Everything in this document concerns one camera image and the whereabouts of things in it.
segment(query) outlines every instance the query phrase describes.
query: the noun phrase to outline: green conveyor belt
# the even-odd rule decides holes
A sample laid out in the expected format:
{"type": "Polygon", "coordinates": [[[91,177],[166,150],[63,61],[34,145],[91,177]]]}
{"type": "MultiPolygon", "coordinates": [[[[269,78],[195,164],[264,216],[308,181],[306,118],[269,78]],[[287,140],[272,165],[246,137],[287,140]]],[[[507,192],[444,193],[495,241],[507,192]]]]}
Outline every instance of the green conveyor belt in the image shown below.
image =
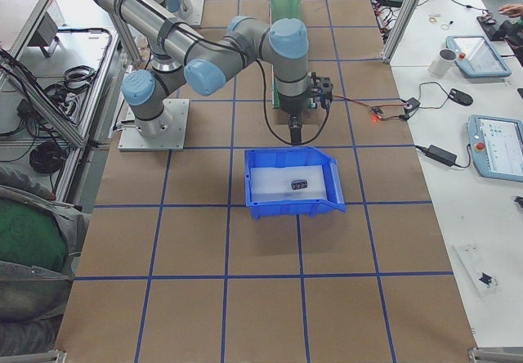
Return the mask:
{"type": "MultiPolygon", "coordinates": [[[[270,22],[274,24],[277,20],[281,20],[282,18],[298,18],[299,20],[303,20],[300,0],[270,0],[270,22]]],[[[272,106],[274,108],[279,108],[278,92],[274,79],[272,84],[272,106]]]]}

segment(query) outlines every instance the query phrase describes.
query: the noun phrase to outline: cardboard floor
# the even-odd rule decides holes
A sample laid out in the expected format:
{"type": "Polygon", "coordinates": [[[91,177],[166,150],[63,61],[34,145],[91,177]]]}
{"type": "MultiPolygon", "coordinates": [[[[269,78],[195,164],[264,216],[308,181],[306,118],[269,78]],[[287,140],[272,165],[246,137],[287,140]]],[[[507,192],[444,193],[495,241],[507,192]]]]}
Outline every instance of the cardboard floor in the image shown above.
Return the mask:
{"type": "MultiPolygon", "coordinates": [[[[399,101],[369,0],[302,10],[311,69],[337,95],[399,101]]],[[[268,21],[268,0],[206,0],[201,33],[218,40],[238,14],[268,21]]],[[[183,152],[114,140],[56,345],[68,362],[467,361],[472,332],[405,122],[337,98],[312,145],[337,159],[346,213],[255,221],[244,150],[280,145],[259,69],[209,98],[177,95],[191,99],[183,152]]]]}

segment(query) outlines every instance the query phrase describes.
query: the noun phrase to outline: small black object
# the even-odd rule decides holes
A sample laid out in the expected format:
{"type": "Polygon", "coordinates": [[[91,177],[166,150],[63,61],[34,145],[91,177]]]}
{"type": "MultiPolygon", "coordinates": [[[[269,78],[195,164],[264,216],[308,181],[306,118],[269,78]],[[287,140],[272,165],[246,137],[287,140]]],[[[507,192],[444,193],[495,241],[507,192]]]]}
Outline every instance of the small black object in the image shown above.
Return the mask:
{"type": "Polygon", "coordinates": [[[383,110],[380,107],[371,107],[371,111],[373,111],[373,114],[383,114],[383,110]]]}
{"type": "Polygon", "coordinates": [[[438,148],[434,145],[430,145],[428,149],[419,146],[418,149],[420,149],[420,151],[422,151],[426,157],[429,157],[449,167],[455,165],[456,158],[458,157],[457,155],[447,152],[446,150],[438,148]]]}
{"type": "Polygon", "coordinates": [[[16,107],[16,114],[23,120],[35,116],[33,107],[26,99],[22,99],[20,101],[20,104],[18,105],[18,107],[16,107]]]}
{"type": "Polygon", "coordinates": [[[482,283],[487,284],[487,285],[491,285],[492,284],[492,276],[486,275],[483,272],[481,272],[481,278],[478,279],[478,280],[481,281],[482,283]]]}
{"type": "Polygon", "coordinates": [[[417,110],[419,108],[419,105],[420,102],[418,101],[418,99],[411,97],[403,103],[403,110],[406,114],[410,114],[417,110]]]}
{"type": "Polygon", "coordinates": [[[29,153],[29,164],[37,173],[55,173],[64,167],[67,152],[54,141],[46,141],[29,153]]]}
{"type": "Polygon", "coordinates": [[[514,202],[518,205],[520,205],[520,207],[523,209],[523,197],[520,197],[520,196],[517,196],[515,199],[514,199],[514,202]]]}
{"type": "Polygon", "coordinates": [[[473,102],[471,95],[454,88],[450,89],[449,99],[465,106],[469,106],[473,102]]]}
{"type": "Polygon", "coordinates": [[[301,190],[307,188],[307,181],[305,179],[300,179],[297,181],[291,181],[291,187],[293,190],[301,190]]]}

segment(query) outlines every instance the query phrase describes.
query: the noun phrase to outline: metal base plate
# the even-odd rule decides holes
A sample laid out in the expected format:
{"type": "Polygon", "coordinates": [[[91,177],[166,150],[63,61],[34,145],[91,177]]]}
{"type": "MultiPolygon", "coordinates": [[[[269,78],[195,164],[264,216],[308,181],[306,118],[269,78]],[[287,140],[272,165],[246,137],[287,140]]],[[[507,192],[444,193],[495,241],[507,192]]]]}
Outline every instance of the metal base plate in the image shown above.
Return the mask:
{"type": "MultiPolygon", "coordinates": [[[[189,99],[165,99],[165,108],[174,117],[169,130],[159,137],[143,137],[136,128],[124,128],[118,148],[120,150],[182,150],[186,140],[187,115],[189,99]]],[[[126,120],[133,120],[131,109],[126,120]]]]}
{"type": "Polygon", "coordinates": [[[201,26],[203,17],[203,4],[205,0],[190,0],[193,4],[193,11],[190,16],[182,19],[190,26],[201,26]]]}

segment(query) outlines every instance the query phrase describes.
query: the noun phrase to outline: person's hand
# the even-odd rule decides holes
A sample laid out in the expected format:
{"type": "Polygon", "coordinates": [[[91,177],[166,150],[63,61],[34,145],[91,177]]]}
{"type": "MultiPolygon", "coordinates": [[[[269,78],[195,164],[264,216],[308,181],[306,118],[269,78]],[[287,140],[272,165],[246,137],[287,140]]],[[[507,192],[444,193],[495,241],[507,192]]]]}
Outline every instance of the person's hand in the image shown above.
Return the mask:
{"type": "Polygon", "coordinates": [[[509,16],[510,18],[522,17],[523,16],[523,5],[510,4],[503,5],[498,9],[500,14],[509,16]]]}

